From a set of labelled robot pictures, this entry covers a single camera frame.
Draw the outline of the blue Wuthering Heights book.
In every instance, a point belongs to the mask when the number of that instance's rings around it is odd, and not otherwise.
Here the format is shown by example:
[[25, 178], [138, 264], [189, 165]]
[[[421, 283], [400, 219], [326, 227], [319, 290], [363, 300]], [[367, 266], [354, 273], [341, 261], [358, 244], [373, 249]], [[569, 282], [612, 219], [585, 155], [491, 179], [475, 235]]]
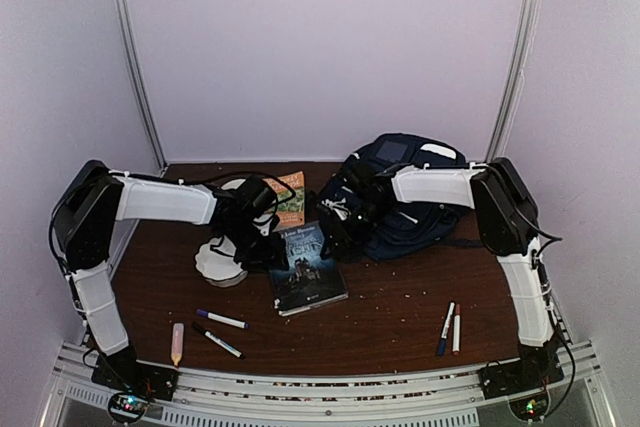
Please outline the blue Wuthering Heights book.
[[333, 258], [321, 257], [324, 235], [318, 221], [281, 231], [289, 268], [269, 271], [274, 309], [282, 317], [329, 305], [349, 297]]

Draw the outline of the navy blue student backpack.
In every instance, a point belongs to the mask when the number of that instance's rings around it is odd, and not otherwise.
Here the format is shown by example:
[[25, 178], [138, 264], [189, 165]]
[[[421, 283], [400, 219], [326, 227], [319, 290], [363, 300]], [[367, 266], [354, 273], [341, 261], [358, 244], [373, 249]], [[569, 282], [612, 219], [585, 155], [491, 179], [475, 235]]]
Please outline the navy blue student backpack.
[[364, 255], [379, 262], [397, 259], [438, 243], [457, 248], [481, 248], [475, 239], [448, 239], [457, 223], [470, 209], [433, 203], [402, 203], [390, 185], [380, 182], [394, 167], [429, 165], [464, 167], [464, 154], [446, 143], [404, 133], [385, 133], [353, 153], [341, 164], [320, 193], [315, 196], [316, 216], [338, 217], [321, 205], [324, 199], [347, 199], [348, 219], [362, 219], [373, 226], [364, 246]]

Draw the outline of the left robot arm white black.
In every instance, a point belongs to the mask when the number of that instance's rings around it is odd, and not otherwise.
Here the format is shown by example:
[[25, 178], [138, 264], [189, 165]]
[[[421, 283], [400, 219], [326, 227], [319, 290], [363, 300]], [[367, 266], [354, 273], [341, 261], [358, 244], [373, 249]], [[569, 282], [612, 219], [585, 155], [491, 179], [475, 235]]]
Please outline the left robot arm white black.
[[144, 371], [122, 323], [111, 281], [109, 258], [116, 223], [157, 220], [206, 225], [229, 241], [233, 261], [244, 271], [288, 267], [286, 244], [258, 220], [272, 213], [278, 196], [262, 172], [245, 173], [241, 184], [222, 189], [213, 181], [167, 180], [109, 169], [88, 161], [51, 213], [47, 241], [70, 285], [76, 311], [87, 322], [106, 376], [123, 391], [137, 389]]

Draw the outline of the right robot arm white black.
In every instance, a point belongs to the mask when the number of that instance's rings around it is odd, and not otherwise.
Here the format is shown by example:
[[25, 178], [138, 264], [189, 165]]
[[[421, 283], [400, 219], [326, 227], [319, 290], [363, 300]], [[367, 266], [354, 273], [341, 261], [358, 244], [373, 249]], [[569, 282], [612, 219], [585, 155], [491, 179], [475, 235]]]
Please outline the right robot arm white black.
[[341, 168], [337, 178], [359, 200], [354, 208], [338, 201], [316, 207], [325, 240], [321, 255], [339, 259], [361, 248], [384, 216], [398, 203], [429, 202], [475, 211], [479, 236], [494, 254], [507, 279], [518, 321], [515, 362], [485, 367], [480, 376], [489, 387], [505, 382], [526, 389], [550, 379], [557, 350], [564, 339], [558, 331], [550, 298], [550, 282], [542, 256], [537, 206], [511, 161], [465, 167], [417, 167], [395, 164], [376, 172], [363, 161]]

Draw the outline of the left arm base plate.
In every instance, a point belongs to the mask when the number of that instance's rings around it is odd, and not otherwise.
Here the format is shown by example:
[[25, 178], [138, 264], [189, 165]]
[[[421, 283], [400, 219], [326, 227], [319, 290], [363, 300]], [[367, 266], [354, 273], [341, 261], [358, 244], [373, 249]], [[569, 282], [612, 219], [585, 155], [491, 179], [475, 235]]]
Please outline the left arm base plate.
[[177, 386], [175, 368], [141, 363], [133, 351], [97, 359], [91, 380], [113, 390], [125, 391], [150, 400], [171, 401]]

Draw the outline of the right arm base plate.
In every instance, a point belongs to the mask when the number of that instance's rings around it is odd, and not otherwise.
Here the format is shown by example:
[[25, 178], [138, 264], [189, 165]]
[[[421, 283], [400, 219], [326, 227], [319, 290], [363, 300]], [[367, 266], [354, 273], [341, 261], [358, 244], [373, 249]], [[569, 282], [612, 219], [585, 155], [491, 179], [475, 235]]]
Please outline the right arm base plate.
[[489, 362], [478, 371], [485, 399], [511, 396], [542, 388], [545, 384], [564, 379], [563, 369], [554, 363], [540, 370], [521, 359], [509, 362]]

